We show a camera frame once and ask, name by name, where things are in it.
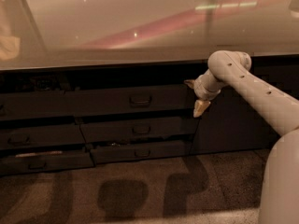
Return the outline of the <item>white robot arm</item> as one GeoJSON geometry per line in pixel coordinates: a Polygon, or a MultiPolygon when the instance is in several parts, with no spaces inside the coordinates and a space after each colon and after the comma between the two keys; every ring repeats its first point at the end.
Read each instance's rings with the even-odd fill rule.
{"type": "Polygon", "coordinates": [[[299,224],[299,101],[254,76],[246,52],[216,51],[207,66],[185,81],[197,96],[193,115],[200,117],[226,86],[257,111],[280,135],[265,165],[258,224],[299,224]]]}

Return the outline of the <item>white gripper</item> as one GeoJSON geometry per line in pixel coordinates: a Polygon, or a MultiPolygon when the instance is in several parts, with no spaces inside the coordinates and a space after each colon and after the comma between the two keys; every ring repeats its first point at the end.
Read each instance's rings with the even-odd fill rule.
{"type": "Polygon", "coordinates": [[[210,106],[209,101],[213,100],[221,92],[221,89],[226,86],[224,82],[216,79],[209,70],[196,80],[185,80],[184,84],[194,90],[196,96],[200,99],[194,103],[193,116],[195,118],[199,118],[207,110],[210,106]]]}

